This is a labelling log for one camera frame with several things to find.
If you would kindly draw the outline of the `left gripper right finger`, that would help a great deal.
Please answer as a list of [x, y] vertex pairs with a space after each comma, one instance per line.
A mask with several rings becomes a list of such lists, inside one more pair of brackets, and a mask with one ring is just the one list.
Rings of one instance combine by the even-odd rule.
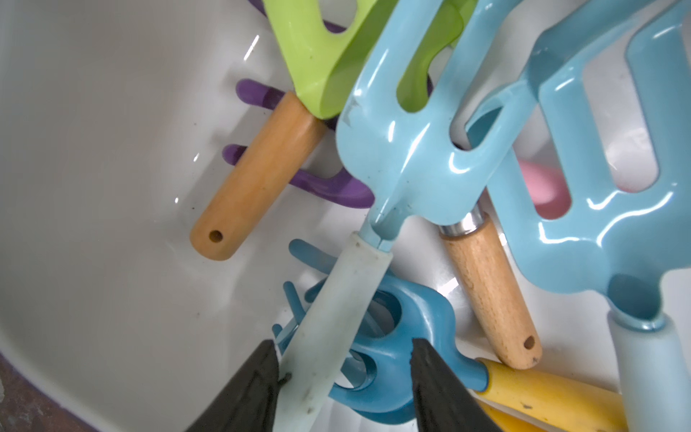
[[414, 338], [412, 346], [410, 371], [420, 431], [500, 430], [428, 340]]

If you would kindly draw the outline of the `light blue fork white handle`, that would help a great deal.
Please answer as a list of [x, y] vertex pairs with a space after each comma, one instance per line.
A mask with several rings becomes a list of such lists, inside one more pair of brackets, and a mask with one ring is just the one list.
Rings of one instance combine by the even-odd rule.
[[478, 202], [506, 146], [469, 151], [451, 140], [453, 119], [513, 1], [480, 1], [419, 111], [406, 111], [397, 89], [441, 9], [438, 1], [400, 1], [345, 103], [336, 129], [338, 155], [374, 193], [353, 234], [284, 352], [287, 377], [274, 428], [308, 431], [329, 397], [367, 308], [392, 262], [392, 246], [413, 215], [436, 225], [462, 221]]

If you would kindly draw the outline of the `light blue rake white handle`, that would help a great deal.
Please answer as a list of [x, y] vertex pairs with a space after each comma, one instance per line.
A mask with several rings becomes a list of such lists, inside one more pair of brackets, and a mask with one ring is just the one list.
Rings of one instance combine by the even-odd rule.
[[[518, 80], [488, 95], [466, 126], [474, 147], [510, 148], [539, 108], [569, 187], [563, 216], [534, 208], [513, 152], [488, 191], [523, 275], [552, 293], [594, 290], [610, 304], [628, 427], [690, 428], [690, 374], [676, 326], [662, 308], [665, 273], [690, 264], [690, 66], [677, 1], [645, 24], [642, 1], [589, 1], [544, 31]], [[583, 84], [583, 71], [630, 28], [625, 58], [659, 174], [636, 193], [619, 189]]]

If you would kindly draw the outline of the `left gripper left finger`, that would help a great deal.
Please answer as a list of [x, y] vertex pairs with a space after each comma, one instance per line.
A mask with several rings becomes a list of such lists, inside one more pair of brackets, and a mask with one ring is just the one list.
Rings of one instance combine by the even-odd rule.
[[212, 403], [186, 429], [201, 431], [271, 431], [279, 394], [275, 343], [259, 343]]

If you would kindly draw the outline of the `dark blue fork yellow handle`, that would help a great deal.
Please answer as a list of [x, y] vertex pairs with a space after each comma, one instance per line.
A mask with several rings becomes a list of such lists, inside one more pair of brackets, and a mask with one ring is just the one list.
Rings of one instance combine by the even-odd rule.
[[[338, 257], [300, 239], [293, 240], [289, 250], [326, 275], [307, 295], [312, 306]], [[293, 284], [286, 283], [284, 291], [298, 328], [308, 310], [303, 309]], [[618, 393], [553, 374], [463, 356], [455, 344], [455, 313], [448, 300], [431, 288], [395, 277], [388, 269], [328, 399], [379, 423], [417, 421], [410, 371], [414, 338], [431, 343], [476, 402], [483, 401], [534, 425], [543, 421], [567, 431], [627, 430], [624, 403]]]

